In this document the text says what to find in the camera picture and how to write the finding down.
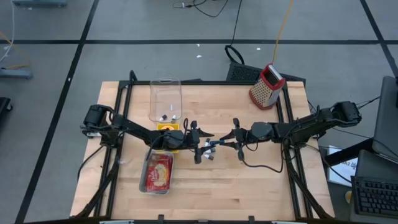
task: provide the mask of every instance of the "wooden tabletop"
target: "wooden tabletop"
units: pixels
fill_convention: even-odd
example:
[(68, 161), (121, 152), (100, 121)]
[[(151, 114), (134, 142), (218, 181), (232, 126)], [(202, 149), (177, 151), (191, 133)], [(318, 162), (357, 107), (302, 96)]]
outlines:
[[(294, 118), (310, 114), (303, 83), (288, 82), (288, 87)], [(234, 127), (233, 118), (239, 118), (241, 127), (246, 129), (255, 121), (278, 122), (276, 107), (260, 110), (250, 100), (249, 89), (250, 86), (183, 85), (183, 118), (190, 122), (197, 120), (198, 127), (215, 135), (212, 139), (228, 134)], [(118, 82), (103, 82), (98, 103), (114, 106), (117, 91)], [(149, 103), (149, 85), (133, 86), (128, 119), (155, 129), (155, 123), (148, 118)], [(282, 107), (287, 121), (283, 100)], [(85, 158), (98, 148), (99, 142), (99, 138), (88, 140)], [(318, 146), (312, 139), (308, 143)], [(213, 161), (203, 157), (198, 165), (194, 164), (192, 152), (180, 151), (175, 155), (170, 193), (163, 196), (141, 193), (138, 185), (148, 149), (140, 139), (125, 135), (113, 219), (153, 220), (164, 214), (166, 220), (247, 220), (250, 215), (256, 220), (294, 220), (287, 172), (277, 174), (269, 169), (246, 167), (238, 161), (234, 149), (224, 146), (216, 147)], [(71, 215), (80, 212), (98, 189), (104, 152), (82, 169)], [(244, 152), (248, 164), (280, 168), (279, 144), (265, 142), (259, 144), (256, 152)], [(334, 216), (318, 151), (306, 147), (301, 152), (308, 189), (325, 211)], [(297, 194), (304, 217), (303, 198), (298, 187)], [(108, 192), (104, 194), (101, 214), (104, 214), (107, 200)]]

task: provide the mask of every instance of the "white paper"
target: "white paper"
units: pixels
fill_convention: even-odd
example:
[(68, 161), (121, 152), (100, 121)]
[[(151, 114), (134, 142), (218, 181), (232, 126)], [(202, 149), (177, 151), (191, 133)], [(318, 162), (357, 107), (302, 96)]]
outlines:
[[(340, 151), (340, 149), (335, 149), (334, 146), (329, 146), (328, 149), (328, 155), (333, 154), (335, 152)], [(342, 175), (343, 177), (347, 178), (348, 180), (351, 180), (351, 176), (355, 175), (355, 170), (356, 170), (356, 165), (358, 163), (358, 158), (351, 159), (345, 162), (342, 162), (340, 164), (337, 164), (333, 166), (332, 168)], [(348, 187), (351, 187), (351, 184), (341, 177), (339, 177), (335, 172), (333, 172), (330, 168), (328, 168), (328, 181), (336, 183), (336, 184), (341, 184), (345, 185)]]

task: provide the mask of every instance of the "red box grater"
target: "red box grater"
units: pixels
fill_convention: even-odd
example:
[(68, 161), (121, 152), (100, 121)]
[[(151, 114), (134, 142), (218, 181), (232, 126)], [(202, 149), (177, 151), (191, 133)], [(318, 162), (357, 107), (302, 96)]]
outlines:
[(286, 80), (269, 63), (260, 73), (257, 83), (249, 90), (251, 100), (262, 110), (271, 109)]

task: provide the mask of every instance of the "gray floor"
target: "gray floor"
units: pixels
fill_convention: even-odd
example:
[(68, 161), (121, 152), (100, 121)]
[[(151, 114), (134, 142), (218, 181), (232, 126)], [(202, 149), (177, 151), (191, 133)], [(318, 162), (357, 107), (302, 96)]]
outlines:
[[(162, 40), (230, 39), (239, 1), (231, 0), (216, 19), (195, 9), (172, 9), (170, 0), (100, 0), (88, 39)], [(367, 0), (385, 39), (398, 39), (393, 0)], [(69, 0), (65, 9), (17, 8), (16, 39), (78, 40), (92, 1)], [(209, 1), (203, 10), (216, 13), (223, 1)], [(237, 39), (275, 39), (289, 4), (285, 1), (244, 1)], [(0, 31), (11, 36), (11, 10), (0, 2)], [(376, 40), (359, 1), (295, 1), (283, 39)], [(14, 111), (1, 125), (0, 222), (12, 223), (18, 213), (47, 134), (76, 45), (20, 45), (32, 61), (31, 80), (0, 79), (0, 96), (12, 98)], [(274, 45), (236, 44), (248, 65), (263, 67)], [(394, 57), (398, 46), (389, 45)], [(23, 62), (15, 51), (1, 64)], [(225, 80), (229, 61), (224, 44), (85, 45), (72, 80), (49, 154), (26, 221), (67, 218), (83, 160), (86, 138), (79, 125), (96, 103), (101, 82), (127, 79), (133, 69), (139, 80), (175, 76), (182, 80)], [(307, 79), (314, 105), (360, 102), (379, 95), (383, 76), (393, 76), (380, 45), (280, 45), (275, 66), (282, 73)], [(361, 110), (363, 121), (349, 130), (373, 135), (377, 102)], [(329, 131), (321, 145), (346, 147), (362, 141)], [(346, 188), (330, 184), (336, 216), (347, 218)]]

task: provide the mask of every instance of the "desk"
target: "desk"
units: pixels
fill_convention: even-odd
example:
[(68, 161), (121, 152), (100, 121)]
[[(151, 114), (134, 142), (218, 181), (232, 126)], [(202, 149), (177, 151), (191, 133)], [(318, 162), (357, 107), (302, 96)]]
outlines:
[[(307, 97), (302, 82), (288, 82), (294, 117), (308, 115)], [(218, 139), (233, 128), (233, 118), (241, 127), (250, 129), (255, 121), (278, 122), (277, 110), (260, 110), (250, 100), (247, 85), (183, 85), (183, 117), (197, 120), (198, 127)], [(104, 82), (98, 98), (102, 105), (114, 106), (118, 82)], [(134, 85), (128, 119), (155, 129), (149, 120), (149, 85)], [(99, 146), (100, 139), (89, 139), (85, 157)], [(315, 140), (310, 145), (317, 147)], [(139, 179), (146, 146), (140, 139), (125, 135), (119, 168), (112, 219), (156, 220), (164, 214), (166, 220), (294, 220), (294, 210), (286, 171), (277, 174), (268, 169), (249, 168), (238, 161), (235, 150), (217, 146), (215, 159), (205, 158), (195, 165), (193, 153), (180, 151), (175, 155), (171, 191), (168, 195), (147, 195), (139, 191)], [(301, 149), (308, 189), (327, 213), (334, 216), (330, 195), (318, 151)], [(76, 215), (98, 188), (104, 151), (82, 169), (72, 205)], [(262, 143), (256, 152), (245, 150), (249, 164), (280, 167), (280, 145)], [(302, 194), (297, 187), (302, 216), (305, 216)], [(101, 214), (104, 214), (108, 193), (104, 194)]]

